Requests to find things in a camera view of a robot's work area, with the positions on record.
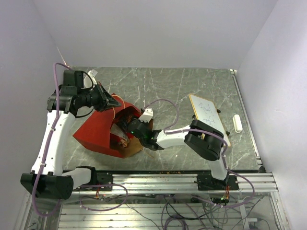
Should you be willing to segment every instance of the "marble surface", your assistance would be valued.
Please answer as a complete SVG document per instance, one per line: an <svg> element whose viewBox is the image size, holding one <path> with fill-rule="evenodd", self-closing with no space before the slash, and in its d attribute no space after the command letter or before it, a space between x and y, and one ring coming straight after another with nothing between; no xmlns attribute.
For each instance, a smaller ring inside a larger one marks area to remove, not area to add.
<svg viewBox="0 0 307 230"><path fill-rule="evenodd" d="M110 93L120 95L138 108L144 107L157 98L167 98L179 108L179 121L173 128L191 123L194 114L189 94L212 100L220 109L221 121L231 133L232 147L226 152L226 160L231 169L258 169L255 151L248 132L243 110L236 87L229 70L192 68L75 68L95 69L96 79L101 81ZM176 111L167 102L151 106L154 112L154 127L162 129L174 122ZM81 109L78 115L85 114L89 108ZM234 131L232 117L239 114L243 132ZM76 166L94 166L101 170L202 170L209 169L205 159L188 146L172 147L165 150L145 149L132 157L120 159L96 153L84 148L72 135L87 118L76 119L66 143L63 169L73 170Z"/></svg>

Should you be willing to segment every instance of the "metal frame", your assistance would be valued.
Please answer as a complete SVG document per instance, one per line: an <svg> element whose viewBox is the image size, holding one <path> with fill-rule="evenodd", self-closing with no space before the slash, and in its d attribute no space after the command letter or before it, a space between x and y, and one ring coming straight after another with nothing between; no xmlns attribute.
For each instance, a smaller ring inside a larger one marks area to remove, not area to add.
<svg viewBox="0 0 307 230"><path fill-rule="evenodd" d="M277 185L272 173L243 173L249 179L256 192L277 192ZM204 194L224 193L221 190L199 191L195 183L197 174L114 174L113 183L125 186L129 194ZM251 193L250 184L243 178L237 178L239 190L231 193ZM121 187L113 187L104 194L125 194ZM95 195L96 191L73 191L72 195Z"/></svg>
<svg viewBox="0 0 307 230"><path fill-rule="evenodd" d="M278 228L280 230L290 230L290 224L278 192L271 192L270 202L273 208L274 216L277 217L276 224L278 225Z"/></svg>
<svg viewBox="0 0 307 230"><path fill-rule="evenodd" d="M262 161L259 156L259 152L256 146L256 141L254 139L250 123L248 120L248 116L243 104L243 100L240 94L240 90L236 81L235 70L231 69L231 74L236 86L236 90L239 96L239 100L243 109L244 117L247 122L248 131L252 140L253 148L256 154L257 163L259 168L263 169ZM164 172L164 171L151 171L151 172L137 172L137 171L112 171L109 172L113 176L114 184L122 184L124 185L128 193L131 195L151 195L151 194L216 194L216 193L224 193L224 191L199 191L198 186L194 181L197 181L197 175L205 171L180 171L172 174L173 172ZM242 176L245 176L249 179L257 193L270 193L271 198L271 206L273 208L274 216L276 217L276 223L280 230L289 230L289 223L286 218L286 214L281 203L281 199L278 193L278 188L272 173L259 173L258 171L244 171L237 172ZM251 186L247 181L238 177L238 186L239 190L231 191L231 194L249 194L252 192ZM125 191L121 187L113 187L112 191L104 191L104 194L109 195L120 195L125 194ZM96 191L73 191L71 198L67 201L63 202L61 206L60 213L62 210L67 207L68 202L76 201L80 196L83 195L95 195ZM27 223L29 222L32 213L32 200L31 195L26 194L23 200L23 204L15 224L15 230L24 230L26 228ZM240 209L241 214L246 215L246 211L244 208Z"/></svg>
<svg viewBox="0 0 307 230"><path fill-rule="evenodd" d="M243 100L242 100L242 96L241 96L241 93L240 93L240 89L239 89L238 83L236 81L236 75L235 75L236 70L231 69L230 72L231 72L232 78L233 78L235 86L236 86L236 91L237 91L238 96L239 96L239 100L240 100L240 103L241 103L241 106L242 106L242 110L243 110L243 114L244 114L246 123L248 125L248 131L249 131L251 141L253 143L255 154L256 154L257 157L259 157L260 155L259 155L259 152L258 152L258 149L257 149L256 141L255 141L253 132L251 130L250 123L249 123L249 120L248 120L248 115L246 113L246 110L245 110L245 107L244 107L244 104L243 104Z"/></svg>
<svg viewBox="0 0 307 230"><path fill-rule="evenodd" d="M79 205L64 205L62 210L62 216L60 216L59 229L74 229L74 230L93 230L97 227L108 228L110 225L112 229L116 230L125 230L125 229L134 229L134 230L156 230L157 228L154 224L145 218L140 217L139 213L135 210L138 210L146 218L153 220L158 226L161 226L161 212L165 204L129 204L128 206L121 206L116 210L110 211L107 215L99 212L91 212L85 209L80 209ZM204 213L204 207L200 203L188 203L188 205L195 211L195 213L200 216ZM116 206L115 204L91 204L87 205L89 208L111 208ZM195 214L190 210L190 208L184 204L172 204L176 210L183 214L185 217L193 218ZM169 213L171 215L175 214L175 211L172 208L169 208ZM214 219L219 219L219 221L224 220L223 215L216 216L216 212L213 214ZM235 211L233 209L227 210L228 223L224 226L233 226L242 219L240 211ZM164 210L163 222L168 218L168 214ZM203 220L206 224L209 224L208 219ZM247 223L257 222L257 218L247 218ZM200 229L203 226L198 221L189 221L186 223L191 229ZM181 229L178 227L178 222L170 224L167 227L168 230L178 230Z"/></svg>

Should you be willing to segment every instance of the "writing on whiteboard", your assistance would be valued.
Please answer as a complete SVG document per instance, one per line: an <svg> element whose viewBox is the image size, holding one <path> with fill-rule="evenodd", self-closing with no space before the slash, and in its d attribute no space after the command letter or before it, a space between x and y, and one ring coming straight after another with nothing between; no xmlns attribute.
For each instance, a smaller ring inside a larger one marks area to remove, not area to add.
<svg viewBox="0 0 307 230"><path fill-rule="evenodd" d="M198 104L199 108L201 108L204 113L206 115L208 115L206 118L203 118L201 121L212 126L213 128L215 127L215 120L214 120L214 117L211 116L212 115L212 112L211 112L211 108L210 108L210 105L209 104L203 104L203 103L199 103Z"/></svg>
<svg viewBox="0 0 307 230"><path fill-rule="evenodd" d="M189 98L192 103L194 113L200 121L219 130L224 135L224 140L231 146L229 138L226 134L219 114L216 111L215 105L212 101L190 94Z"/></svg>

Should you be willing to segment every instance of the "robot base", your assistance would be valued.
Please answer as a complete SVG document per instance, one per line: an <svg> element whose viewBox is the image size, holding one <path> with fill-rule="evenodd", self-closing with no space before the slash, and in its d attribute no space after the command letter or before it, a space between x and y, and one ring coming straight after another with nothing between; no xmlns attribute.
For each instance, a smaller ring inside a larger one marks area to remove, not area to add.
<svg viewBox="0 0 307 230"><path fill-rule="evenodd" d="M234 175L230 175L227 182L222 182L213 179L210 174L199 174L195 183L199 191L226 190L227 185L230 190L239 190L238 181Z"/></svg>

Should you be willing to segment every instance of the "whiteboard eraser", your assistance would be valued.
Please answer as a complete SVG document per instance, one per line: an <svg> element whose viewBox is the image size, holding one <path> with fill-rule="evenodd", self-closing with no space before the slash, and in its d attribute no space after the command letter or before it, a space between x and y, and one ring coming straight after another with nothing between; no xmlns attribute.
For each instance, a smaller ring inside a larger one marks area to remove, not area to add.
<svg viewBox="0 0 307 230"><path fill-rule="evenodd" d="M242 132L243 127L242 127L242 123L241 123L240 116L239 116L238 114L236 114L236 115L234 115L234 117L232 118L232 120L234 121L235 132L236 132L236 133Z"/></svg>

